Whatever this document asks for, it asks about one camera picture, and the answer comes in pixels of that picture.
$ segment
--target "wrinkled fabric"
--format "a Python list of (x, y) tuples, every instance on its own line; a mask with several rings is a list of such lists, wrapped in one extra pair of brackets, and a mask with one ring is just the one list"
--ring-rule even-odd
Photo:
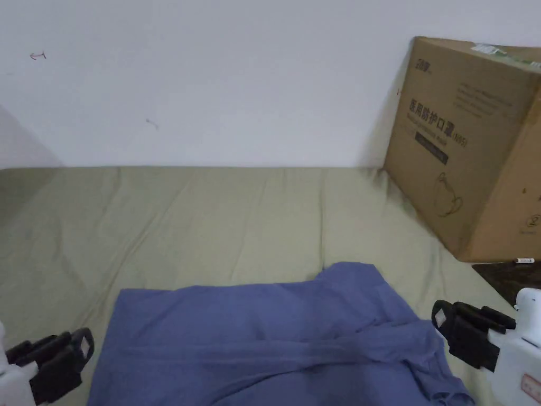
[(123, 290), (88, 406), (473, 404), (372, 265), (313, 281)]

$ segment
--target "cardboard box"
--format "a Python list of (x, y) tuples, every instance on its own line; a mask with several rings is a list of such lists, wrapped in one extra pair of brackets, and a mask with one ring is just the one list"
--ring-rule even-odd
[(385, 169), (459, 260), (541, 259), (540, 62), (414, 40)]

